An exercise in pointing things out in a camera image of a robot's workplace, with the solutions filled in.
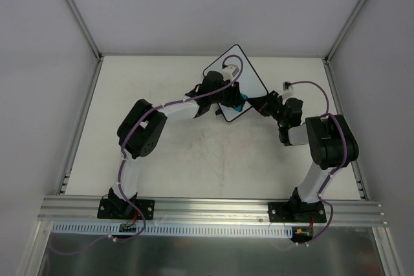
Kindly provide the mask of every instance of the metal frame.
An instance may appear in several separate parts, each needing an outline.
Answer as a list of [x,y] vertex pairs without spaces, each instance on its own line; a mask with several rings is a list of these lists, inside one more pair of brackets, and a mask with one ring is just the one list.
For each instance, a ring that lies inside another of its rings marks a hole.
[[[76,220],[122,222],[122,220],[98,220],[100,196],[46,196],[38,220]],[[153,222],[174,224],[226,224],[263,225],[268,220],[269,202],[286,200],[241,200],[218,198],[145,198],[155,200]],[[384,227],[387,225],[382,206],[372,201],[332,201],[334,217],[332,226]],[[280,225],[295,226],[294,223]]]
[[326,55],[326,61],[327,64],[331,62],[332,58],[334,57],[336,51],[339,49],[339,46],[341,45],[343,39],[347,35],[348,31],[351,29],[353,23],[355,22],[356,18],[359,16],[361,10],[367,3],[367,0],[357,0],[356,4],[354,5],[353,9],[351,10],[351,13],[349,14],[347,20],[343,24],[343,27],[338,35],[338,37],[335,39],[331,49],[329,50],[328,54]]
[[99,52],[98,47],[96,46],[96,43],[92,38],[92,35],[89,32],[89,29],[87,28],[85,21],[83,20],[83,17],[80,14],[79,9],[76,6],[74,0],[65,0],[65,2],[69,7],[69,10],[71,11],[72,15],[74,16],[78,26],[80,27],[82,34],[85,36],[85,39],[88,42],[88,45],[92,50],[92,53],[95,55],[96,59],[100,59],[102,55]]
[[[99,221],[96,218],[100,197],[97,196],[65,196],[64,180],[69,177],[74,162],[74,157],[79,146],[83,126],[85,125],[87,113],[92,101],[93,92],[98,81],[103,57],[83,20],[74,0],[65,0],[66,4],[80,27],[93,54],[97,59],[88,93],[83,102],[82,111],[78,118],[74,134],[71,138],[71,146],[62,169],[62,178],[59,184],[58,195],[46,196],[38,216],[37,233],[30,244],[32,251],[26,258],[24,275],[37,275],[42,257],[49,239],[53,221]],[[334,41],[329,53],[323,62],[332,96],[339,113],[343,113],[334,79],[332,77],[329,63],[335,55],[344,37],[351,29],[367,0],[358,0],[352,12],[347,18],[338,37]],[[378,202],[369,201],[369,192],[364,175],[359,163],[353,165],[355,177],[361,190],[361,201],[333,201],[334,216],[332,226],[363,226],[371,227],[375,236],[378,253],[380,255],[386,275],[403,275],[404,272],[396,256],[387,221],[382,206]],[[238,226],[262,226],[269,224],[267,214],[267,203],[275,200],[223,200],[223,199],[198,199],[198,198],[153,198],[156,200],[154,223],[174,223],[182,225],[215,224]],[[272,226],[284,226],[290,224],[271,224]]]
[[64,194],[65,192],[65,179],[69,178],[69,175],[71,174],[73,162],[75,161],[76,152],[78,151],[82,131],[85,126],[86,117],[89,112],[89,107],[91,106],[93,93],[95,91],[96,84],[98,83],[98,77],[101,71],[103,60],[104,58],[100,58],[94,66],[94,72],[91,77],[91,82],[89,83],[87,94],[85,96],[85,99],[83,100],[82,109],[78,117],[78,120],[76,121],[76,126],[71,138],[71,142],[69,144],[69,150],[67,151],[65,162],[60,173],[61,178],[58,184],[58,188],[56,190],[57,195]]
[[404,270],[395,251],[395,246],[389,228],[373,228],[374,238],[382,267],[388,276],[404,276]]
[[[323,60],[323,67],[325,68],[326,76],[328,78],[329,88],[331,89],[332,97],[334,99],[334,104],[336,107],[336,111],[339,114],[343,114],[343,109],[340,101],[340,97],[338,95],[338,91],[334,82],[334,78],[332,76],[332,70],[327,61]],[[360,165],[360,159],[357,159],[356,161],[353,161],[351,163],[354,174],[355,174],[355,180],[358,184],[358,188],[360,190],[360,196],[364,200],[369,199],[369,189],[367,187],[366,178],[361,170]]]
[[[218,50],[216,52],[214,51],[210,51],[210,52],[185,52],[185,53],[180,53],[180,52],[106,52],[106,51],[102,51],[102,56],[202,56],[202,57],[207,57],[207,56],[214,56],[217,58],[217,55],[219,55],[223,50]],[[324,58],[323,54],[318,54],[318,55],[303,55],[303,54],[258,54],[258,53],[253,53],[250,54],[249,56],[251,58]]]

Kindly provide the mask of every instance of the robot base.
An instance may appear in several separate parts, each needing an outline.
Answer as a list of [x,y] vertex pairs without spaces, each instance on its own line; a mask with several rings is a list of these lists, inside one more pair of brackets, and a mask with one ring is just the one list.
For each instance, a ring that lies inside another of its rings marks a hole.
[[270,222],[304,223],[313,219],[314,223],[326,223],[323,203],[302,202],[297,187],[287,202],[270,202],[267,206]]
[[[141,210],[145,220],[153,220],[155,209],[154,200],[142,200],[135,196],[130,201]],[[134,215],[135,210],[125,200],[121,200],[113,195],[111,189],[108,198],[101,199],[97,217],[98,219],[130,220]]]

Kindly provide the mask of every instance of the cable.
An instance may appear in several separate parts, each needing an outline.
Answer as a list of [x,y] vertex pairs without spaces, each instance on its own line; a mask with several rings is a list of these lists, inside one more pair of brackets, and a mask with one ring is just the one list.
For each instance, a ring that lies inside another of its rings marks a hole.
[[313,228],[313,224],[314,224],[314,219],[313,219],[313,216],[310,216],[311,218],[310,218],[310,224],[309,224],[309,226],[306,228],[306,229],[312,229]]
[[[140,230],[140,231],[138,231],[137,233],[135,233],[134,235],[132,235],[131,237],[127,237],[126,239],[118,239],[118,238],[113,238],[113,241],[114,242],[118,242],[118,241],[122,241],[122,242],[127,242],[127,241],[129,241],[129,240],[134,240],[134,239],[136,239],[137,237],[139,237],[139,235],[141,235],[142,234],[142,232],[144,232],[145,230],[146,230],[146,227],[147,227],[147,223],[146,223],[146,220],[145,220],[145,216],[144,216],[144,214],[141,212],[141,210],[138,208],[138,207],[136,207],[135,205],[134,205],[134,203],[132,203],[127,197],[126,197],[126,195],[125,195],[125,193],[124,193],[124,191],[122,190],[122,186],[121,186],[121,179],[122,179],[122,171],[123,171],[123,169],[124,169],[124,166],[125,166],[125,163],[126,163],[126,159],[127,159],[127,153],[125,152],[125,146],[127,145],[127,143],[128,143],[128,141],[129,141],[129,139],[131,138],[131,136],[132,136],[132,134],[136,131],[136,129],[138,128],[138,126],[152,113],[152,112],[154,112],[154,111],[157,111],[157,110],[159,110],[159,109],[161,109],[161,108],[163,108],[163,107],[168,107],[168,106],[172,106],[172,105],[176,105],[176,104],[179,104],[179,103],[186,103],[186,102],[188,102],[188,101],[193,101],[193,100],[199,100],[200,98],[204,98],[204,97],[207,97],[207,96],[211,96],[211,95],[214,95],[214,94],[217,94],[218,92],[222,92],[223,90],[225,90],[225,89],[227,89],[228,87],[231,87],[239,78],[240,78],[240,76],[241,76],[241,74],[242,74],[242,72],[243,72],[243,67],[244,67],[244,64],[243,64],[243,60],[241,59],[241,57],[240,56],[238,56],[238,55],[235,55],[235,54],[231,54],[231,55],[229,55],[229,56],[226,56],[224,59],[223,59],[223,62],[222,62],[222,66],[224,66],[225,65],[225,63],[226,63],[226,61],[228,60],[228,59],[230,59],[230,58],[237,58],[238,60],[239,60],[239,62],[240,62],[240,71],[237,73],[237,76],[234,78],[234,80],[232,80],[232,81],[230,81],[230,83],[228,83],[228,84],[226,84],[224,87],[221,87],[220,89],[217,89],[217,90],[214,90],[214,91],[212,91],[212,92],[209,92],[209,93],[206,93],[206,94],[202,94],[202,95],[198,95],[198,96],[196,96],[196,97],[192,97],[192,98],[187,98],[187,99],[185,99],[185,100],[175,100],[175,101],[170,101],[170,102],[168,102],[168,103],[165,103],[165,104],[163,104],[163,105],[159,105],[159,106],[156,106],[156,107],[153,107],[153,108],[151,108],[150,110],[148,110],[147,112],[145,112],[142,116],[141,116],[141,118],[134,124],[134,126],[132,127],[132,129],[129,131],[129,133],[128,133],[128,135],[125,137],[125,139],[124,139],[124,142],[122,143],[122,145],[121,145],[121,153],[122,153],[122,155],[123,155],[123,158],[122,158],[122,161],[121,161],[121,164],[120,164],[120,167],[119,167],[119,170],[118,170],[118,178],[117,178],[117,181],[118,181],[118,189],[119,189],[119,192],[120,192],[120,194],[121,194],[121,196],[122,196],[122,198],[141,216],[141,219],[142,219],[142,223],[143,223],[143,227],[142,227],[142,229]],[[100,240],[103,240],[103,239],[107,239],[107,238],[112,238],[112,235],[103,235],[103,236],[101,236],[101,237],[99,237],[99,238],[97,238],[96,240],[94,240],[93,242],[91,242],[89,245],[87,245],[86,247],[84,247],[83,249],[81,249],[81,250],[78,250],[78,251],[72,251],[72,252],[62,252],[62,251],[59,251],[59,250],[56,250],[56,249],[54,249],[54,247],[52,246],[52,243],[50,242],[50,244],[49,244],[49,247],[50,247],[50,250],[52,250],[54,253],[56,253],[56,254],[58,254],[58,255],[78,255],[78,254],[81,254],[81,253],[83,253],[84,251],[86,251],[86,250],[88,250],[90,247],[92,247],[93,245],[95,245],[97,242],[99,242]]]
[[338,120],[335,118],[335,116],[333,115],[333,114],[331,114],[331,113],[325,113],[325,114],[322,114],[321,115],[321,118],[323,118],[323,117],[325,117],[325,116],[327,116],[327,117],[329,117],[329,118],[331,118],[332,119],[332,121],[335,123],[335,126],[336,126],[336,128],[338,129],[338,132],[339,132],[339,135],[341,136],[341,141],[342,141],[342,147],[343,147],[343,158],[342,158],[342,162],[341,162],[341,164],[338,166],[338,167],[336,167],[336,168],[334,168],[330,173],[329,173],[329,175],[328,175],[328,177],[325,179],[325,181],[323,182],[323,184],[322,184],[322,186],[320,187],[320,189],[319,189],[319,191],[318,191],[318,198],[319,198],[319,201],[321,201],[322,203],[324,203],[324,204],[326,204],[326,205],[328,205],[329,207],[330,207],[330,209],[331,209],[331,214],[329,215],[329,220],[328,220],[328,222],[326,223],[326,226],[315,236],[315,237],[313,237],[313,239],[312,240],[310,240],[310,241],[308,241],[308,242],[306,242],[305,244],[306,245],[308,245],[310,242],[313,242],[313,241],[315,241],[316,239],[318,239],[322,234],[324,234],[326,231],[327,231],[327,229],[329,228],[329,226],[331,225],[331,223],[332,223],[332,218],[333,218],[333,216],[334,216],[334,206],[330,203],[330,202],[328,202],[328,201],[326,201],[326,200],[324,200],[322,197],[321,197],[321,195],[322,195],[322,192],[323,192],[323,190],[326,188],[326,186],[328,185],[328,183],[329,183],[329,180],[334,176],[334,174],[335,173],[337,173],[341,168],[343,168],[343,166],[345,165],[345,163],[346,163],[346,161],[347,161],[347,157],[348,157],[348,152],[347,152],[347,142],[346,142],[346,140],[345,140],[345,135],[343,134],[343,131],[342,131],[342,128],[341,128],[341,125],[339,124],[339,122],[338,122]]
[[290,84],[291,85],[295,85],[295,84],[302,84],[302,83],[312,84],[312,85],[314,85],[315,87],[317,87],[318,89],[321,90],[321,92],[325,96],[325,101],[326,101],[326,111],[325,111],[325,114],[329,113],[329,99],[328,99],[328,95],[326,94],[325,90],[320,85],[318,85],[317,83],[315,83],[313,81],[304,80],[304,81],[291,82]]
[[134,224],[135,224],[135,222],[136,222],[136,220],[138,219],[138,213],[135,211],[135,213],[134,213],[134,217],[131,219],[131,220],[128,220],[128,222],[127,223],[125,223],[125,226],[127,227],[127,228],[130,228],[131,226],[133,226]]

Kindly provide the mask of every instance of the white wall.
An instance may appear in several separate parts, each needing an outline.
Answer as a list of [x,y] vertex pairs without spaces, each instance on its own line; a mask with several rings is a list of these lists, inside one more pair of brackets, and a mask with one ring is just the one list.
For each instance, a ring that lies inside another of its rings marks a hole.
[[414,275],[414,2],[368,0],[332,63],[370,197]]
[[324,56],[356,0],[75,0],[102,52]]
[[0,266],[53,194],[94,58],[63,0],[0,0]]

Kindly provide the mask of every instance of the table surface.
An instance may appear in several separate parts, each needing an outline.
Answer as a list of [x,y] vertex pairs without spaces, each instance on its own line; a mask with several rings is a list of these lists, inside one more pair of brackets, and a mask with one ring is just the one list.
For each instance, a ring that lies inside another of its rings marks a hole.
[[[106,56],[67,185],[67,195],[104,195],[114,184],[121,159],[116,130],[140,98],[158,104],[183,98],[202,81],[215,57]],[[269,91],[283,81],[311,80],[333,98],[320,59],[249,58]],[[295,85],[304,101],[303,118],[325,112],[312,85]],[[138,195],[193,198],[284,199],[305,178],[312,163],[308,145],[285,147],[278,126],[251,109],[232,123],[214,114],[172,123],[145,157]],[[323,197],[359,200],[351,166],[342,169]]]

